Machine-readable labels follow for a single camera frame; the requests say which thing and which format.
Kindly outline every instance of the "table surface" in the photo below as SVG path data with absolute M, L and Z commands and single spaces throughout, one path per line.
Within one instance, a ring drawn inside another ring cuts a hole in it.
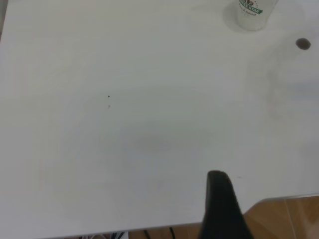
M 10 0 L 1 237 L 200 222 L 209 170 L 243 212 L 319 193 L 319 2 L 280 0 L 258 32 L 237 4 Z

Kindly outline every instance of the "cable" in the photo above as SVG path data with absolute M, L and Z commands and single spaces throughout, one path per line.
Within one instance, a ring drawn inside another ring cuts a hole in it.
M 121 234 L 119 235 L 118 239 L 121 239 L 121 237 L 124 235 L 125 232 L 121 232 Z
M 147 239 L 151 239 L 148 230 L 144 230 L 143 232 L 144 232 L 144 234 L 145 234 L 145 236 L 146 236 Z
M 169 228 L 171 236 L 173 237 L 173 239 L 175 239 L 175 233 L 172 227 Z

